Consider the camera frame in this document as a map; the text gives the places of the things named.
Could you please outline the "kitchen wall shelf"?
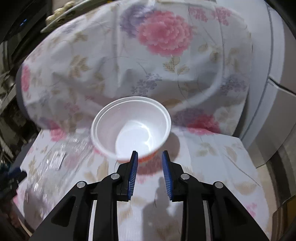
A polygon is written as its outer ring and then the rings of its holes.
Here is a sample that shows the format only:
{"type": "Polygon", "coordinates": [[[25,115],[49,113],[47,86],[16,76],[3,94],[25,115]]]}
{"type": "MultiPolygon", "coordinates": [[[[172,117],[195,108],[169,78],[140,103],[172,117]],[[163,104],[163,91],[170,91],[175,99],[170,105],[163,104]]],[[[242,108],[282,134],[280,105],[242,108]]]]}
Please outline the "kitchen wall shelf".
{"type": "Polygon", "coordinates": [[[46,18],[46,27],[41,30],[41,33],[50,33],[68,21],[111,2],[99,0],[69,1],[46,18]]]}

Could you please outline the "floral tablecloth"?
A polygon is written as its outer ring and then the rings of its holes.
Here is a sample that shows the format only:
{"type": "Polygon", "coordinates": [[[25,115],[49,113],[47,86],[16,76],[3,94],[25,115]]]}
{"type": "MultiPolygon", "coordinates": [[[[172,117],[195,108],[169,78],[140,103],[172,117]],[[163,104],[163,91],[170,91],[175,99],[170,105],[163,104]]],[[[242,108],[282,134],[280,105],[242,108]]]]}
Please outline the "floral tablecloth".
{"type": "Polygon", "coordinates": [[[162,146],[199,181],[220,181],[267,237],[269,209],[257,170],[234,131],[251,79],[252,40],[243,17],[209,1],[115,1],[48,35],[24,60],[25,110],[41,132],[22,162],[16,205],[36,229],[78,181],[93,183],[119,161],[95,147],[57,197],[28,191],[53,145],[90,128],[107,104],[128,96],[160,102],[171,133],[162,146]]]}

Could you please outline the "white orange instant noodle bowl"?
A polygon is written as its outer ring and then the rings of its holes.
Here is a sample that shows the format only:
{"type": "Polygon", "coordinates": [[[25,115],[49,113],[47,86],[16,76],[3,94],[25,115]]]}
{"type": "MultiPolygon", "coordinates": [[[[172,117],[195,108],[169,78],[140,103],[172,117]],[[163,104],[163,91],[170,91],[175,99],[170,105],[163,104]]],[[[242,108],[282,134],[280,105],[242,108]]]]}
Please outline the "white orange instant noodle bowl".
{"type": "Polygon", "coordinates": [[[133,151],[138,161],[152,159],[171,132],[171,116],[158,101],[131,96],[107,104],[94,118],[90,137],[104,156],[119,162],[130,159],[133,151]]]}

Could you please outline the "clear plastic tray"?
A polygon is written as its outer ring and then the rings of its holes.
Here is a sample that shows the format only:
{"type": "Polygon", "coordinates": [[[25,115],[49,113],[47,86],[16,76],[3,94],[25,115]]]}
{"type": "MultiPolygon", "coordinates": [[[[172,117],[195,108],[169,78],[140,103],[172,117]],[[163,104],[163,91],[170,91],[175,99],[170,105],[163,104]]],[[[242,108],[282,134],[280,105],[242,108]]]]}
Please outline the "clear plastic tray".
{"type": "Polygon", "coordinates": [[[59,140],[29,178],[28,191],[41,199],[61,195],[92,150],[92,144],[78,135],[59,140]]]}

